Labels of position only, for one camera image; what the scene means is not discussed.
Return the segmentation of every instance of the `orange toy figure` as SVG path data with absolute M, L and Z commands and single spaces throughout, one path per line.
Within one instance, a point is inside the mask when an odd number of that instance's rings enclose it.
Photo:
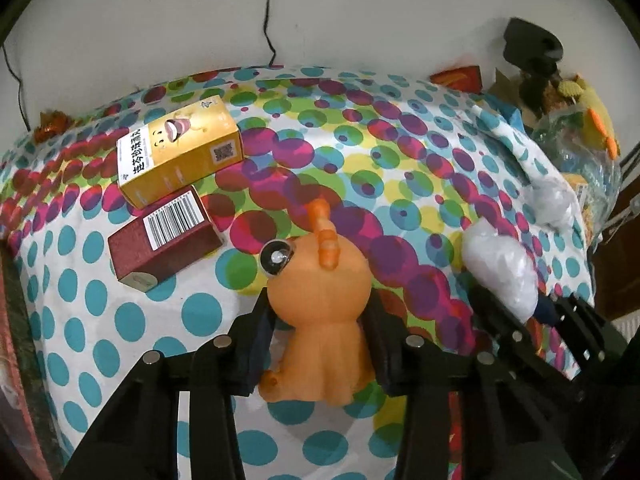
M 272 240 L 260 252 L 260 264 L 272 276 L 271 307 L 296 330 L 279 369 L 265 371 L 258 390 L 267 402 L 325 400 L 343 406 L 374 378 L 357 323 L 372 275 L 360 250 L 336 233 L 326 200 L 314 200 L 307 211 L 312 234 Z

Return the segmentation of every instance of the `white plastic bag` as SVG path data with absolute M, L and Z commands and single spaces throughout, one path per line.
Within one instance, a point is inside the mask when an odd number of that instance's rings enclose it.
M 484 286 L 525 323 L 538 304 L 538 276 L 520 243 L 498 231 L 485 218 L 462 235 L 462 261 Z
M 580 214 L 574 192 L 566 182 L 552 178 L 533 181 L 522 190 L 524 201 L 533 209 L 536 224 L 549 225 L 557 231 L 574 227 L 574 217 Z

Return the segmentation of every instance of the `cardboard box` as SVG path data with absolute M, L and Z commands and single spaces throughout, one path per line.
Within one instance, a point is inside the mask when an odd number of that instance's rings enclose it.
M 118 140 L 118 186 L 138 209 L 243 158 L 220 97 L 180 108 Z
M 147 292 L 222 245 L 189 186 L 163 198 L 111 235 L 107 243 L 118 281 Z

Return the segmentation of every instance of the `red box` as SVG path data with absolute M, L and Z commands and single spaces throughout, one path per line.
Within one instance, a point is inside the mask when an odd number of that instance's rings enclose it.
M 108 238 L 118 281 L 147 292 L 222 245 L 193 186 L 147 207 Z

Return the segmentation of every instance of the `bed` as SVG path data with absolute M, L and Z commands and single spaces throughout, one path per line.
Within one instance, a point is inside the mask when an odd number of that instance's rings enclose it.
M 118 190 L 116 141 L 212 95 L 238 123 L 246 154 L 195 184 L 224 245 L 143 294 L 116 280 L 106 244 L 141 213 Z M 266 283 L 261 246 L 304 234 L 296 212 L 320 195 L 332 204 L 338 232 L 369 259 L 386 309 L 443 348 L 466 354 L 487 345 L 472 328 L 471 276 L 460 257 L 462 231 L 479 217 L 521 242 L 543 292 L 576 292 L 593 303 L 582 219 L 558 234 L 536 225 L 521 199 L 530 179 L 554 172 L 482 96 L 317 66 L 199 73 L 94 110 L 48 143 L 20 139 L 2 158 L 0 219 L 63 454 L 73 453 L 146 350 L 193 351 L 252 308 Z M 287 326 L 276 328 L 272 362 L 287 338 Z M 575 374 L 554 330 L 533 321 L 529 329 L 541 356 Z M 234 399 L 250 480 L 391 479 L 403 413 L 404 399 L 386 397 L 375 383 L 344 409 L 267 405 L 257 393 Z M 188 395 L 178 415 L 184 479 Z M 455 414 L 453 421 L 450 474 L 458 478 Z

